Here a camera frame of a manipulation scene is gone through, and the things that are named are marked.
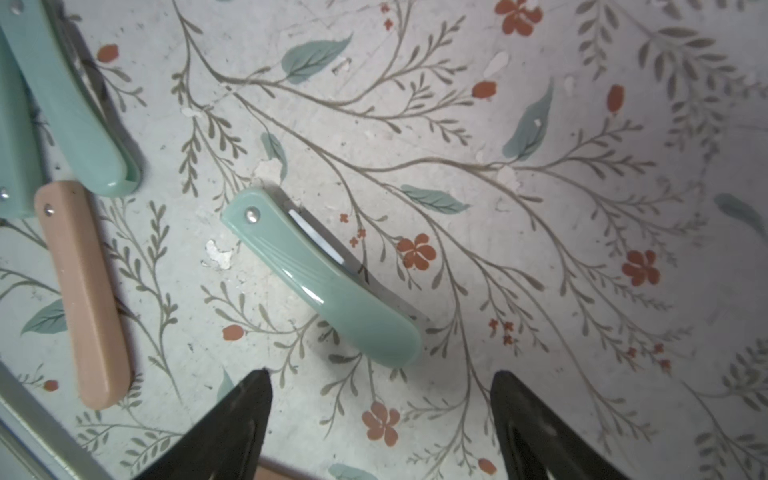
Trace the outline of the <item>pink fruit knife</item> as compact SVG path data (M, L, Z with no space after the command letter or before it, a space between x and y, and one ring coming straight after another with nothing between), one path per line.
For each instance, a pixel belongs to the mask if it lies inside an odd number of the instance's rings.
M260 460L254 480L314 480L314 477L270 460Z
M79 397L115 405L131 384L128 346L86 190L76 181L38 189L34 207L61 291Z

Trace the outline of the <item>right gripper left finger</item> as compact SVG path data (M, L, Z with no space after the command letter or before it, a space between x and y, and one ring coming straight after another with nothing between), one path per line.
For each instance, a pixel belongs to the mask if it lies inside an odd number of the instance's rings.
M250 372L137 478L253 479L272 399L269 373Z

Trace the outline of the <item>aluminium front rail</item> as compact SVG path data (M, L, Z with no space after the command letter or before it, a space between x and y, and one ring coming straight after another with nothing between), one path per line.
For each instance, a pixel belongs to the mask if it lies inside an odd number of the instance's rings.
M1 367L1 458L30 479L108 479L108 472Z

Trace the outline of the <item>mint fruit knife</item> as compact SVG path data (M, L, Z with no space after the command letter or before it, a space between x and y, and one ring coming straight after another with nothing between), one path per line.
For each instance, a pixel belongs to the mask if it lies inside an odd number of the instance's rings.
M35 215L34 198L45 183L26 84L1 35L1 218Z
M297 210L283 208L264 189L249 188L230 201L221 220L365 356L389 368L417 360L423 342L413 320L353 276L340 252Z
M3 1L1 33L75 178L121 197L139 186L136 161L110 130L66 52L46 1Z

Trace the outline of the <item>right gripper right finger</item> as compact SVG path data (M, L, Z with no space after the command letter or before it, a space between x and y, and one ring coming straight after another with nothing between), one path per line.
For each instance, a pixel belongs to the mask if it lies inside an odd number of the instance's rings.
M624 479L510 371L494 374L490 404L510 479Z

